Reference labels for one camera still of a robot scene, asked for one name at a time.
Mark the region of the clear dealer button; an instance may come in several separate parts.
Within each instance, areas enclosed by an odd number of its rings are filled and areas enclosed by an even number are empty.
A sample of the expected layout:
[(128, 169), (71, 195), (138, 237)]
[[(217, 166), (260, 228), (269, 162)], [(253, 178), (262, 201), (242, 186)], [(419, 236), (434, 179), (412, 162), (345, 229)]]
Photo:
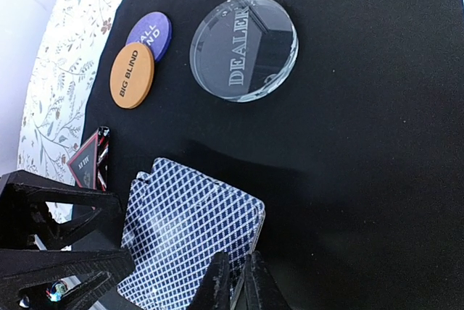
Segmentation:
[(227, 0), (200, 23), (189, 52), (191, 72), (206, 92), (226, 101), (261, 99), (290, 75), (299, 39), (274, 0)]

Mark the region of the floral white tablecloth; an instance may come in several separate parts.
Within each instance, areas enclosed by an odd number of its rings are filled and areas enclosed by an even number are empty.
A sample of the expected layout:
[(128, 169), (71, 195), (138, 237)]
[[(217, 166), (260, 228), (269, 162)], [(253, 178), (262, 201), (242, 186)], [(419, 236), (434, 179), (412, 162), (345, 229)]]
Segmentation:
[(17, 167), (74, 185), (67, 161), (80, 148), (99, 59), (122, 0), (57, 0), (28, 84)]

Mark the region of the red triangle all-in marker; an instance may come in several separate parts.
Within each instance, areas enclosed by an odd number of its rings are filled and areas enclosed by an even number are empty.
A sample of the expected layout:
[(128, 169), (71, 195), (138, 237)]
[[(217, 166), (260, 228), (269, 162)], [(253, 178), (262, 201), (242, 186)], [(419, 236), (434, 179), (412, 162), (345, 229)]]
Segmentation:
[(67, 162), (81, 188), (107, 190), (110, 129), (100, 126)]

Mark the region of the black poker mat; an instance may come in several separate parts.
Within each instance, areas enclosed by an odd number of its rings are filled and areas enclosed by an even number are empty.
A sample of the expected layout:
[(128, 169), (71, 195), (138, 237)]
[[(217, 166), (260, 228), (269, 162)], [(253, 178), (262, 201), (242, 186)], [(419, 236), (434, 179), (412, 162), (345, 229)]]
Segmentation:
[[(159, 156), (260, 198), (258, 250), (294, 309), (463, 307), (463, 0), (276, 0), (299, 53), (263, 99), (229, 103), (189, 67), (226, 0), (123, 0), (83, 134), (110, 128), (110, 191)], [(166, 14), (172, 39), (134, 109), (112, 99), (133, 26)]]

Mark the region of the orange big blind button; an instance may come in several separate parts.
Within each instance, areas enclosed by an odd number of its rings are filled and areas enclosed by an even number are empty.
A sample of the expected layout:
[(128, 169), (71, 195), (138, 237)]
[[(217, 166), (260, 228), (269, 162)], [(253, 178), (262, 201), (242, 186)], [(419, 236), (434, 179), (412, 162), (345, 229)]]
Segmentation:
[(134, 109), (147, 97), (154, 79), (154, 57), (142, 43), (130, 43), (117, 54), (109, 77), (113, 101)]

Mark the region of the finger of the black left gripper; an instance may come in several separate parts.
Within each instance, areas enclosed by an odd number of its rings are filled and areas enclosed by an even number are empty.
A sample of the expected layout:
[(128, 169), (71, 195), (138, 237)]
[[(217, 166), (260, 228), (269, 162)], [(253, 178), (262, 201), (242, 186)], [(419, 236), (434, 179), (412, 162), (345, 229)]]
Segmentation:
[(60, 250), (122, 214), (118, 195), (18, 170), (1, 176), (1, 247), (26, 249), (35, 236)]
[[(28, 297), (31, 309), (89, 309), (135, 270), (129, 251), (1, 250), (1, 308), (20, 309)], [(46, 289), (66, 277), (88, 278), (50, 301)]]

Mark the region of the blue patterned card deck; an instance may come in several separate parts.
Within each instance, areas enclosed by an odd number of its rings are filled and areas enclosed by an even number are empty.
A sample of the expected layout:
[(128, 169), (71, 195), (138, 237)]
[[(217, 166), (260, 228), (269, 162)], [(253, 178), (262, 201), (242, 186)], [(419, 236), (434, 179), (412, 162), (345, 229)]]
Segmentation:
[(212, 257), (226, 252), (235, 306), (242, 270), (265, 220), (264, 203), (195, 169), (156, 158), (130, 185), (121, 241), (135, 270), (117, 286), (141, 309), (186, 309)]

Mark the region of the purple small blind button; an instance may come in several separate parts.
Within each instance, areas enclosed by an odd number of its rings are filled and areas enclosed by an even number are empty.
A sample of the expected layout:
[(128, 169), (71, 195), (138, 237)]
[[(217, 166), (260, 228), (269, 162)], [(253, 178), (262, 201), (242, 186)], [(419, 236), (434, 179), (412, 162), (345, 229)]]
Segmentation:
[(171, 21), (166, 14), (150, 12), (133, 26), (125, 44), (142, 43), (151, 50), (155, 62), (158, 62), (169, 48), (172, 31)]

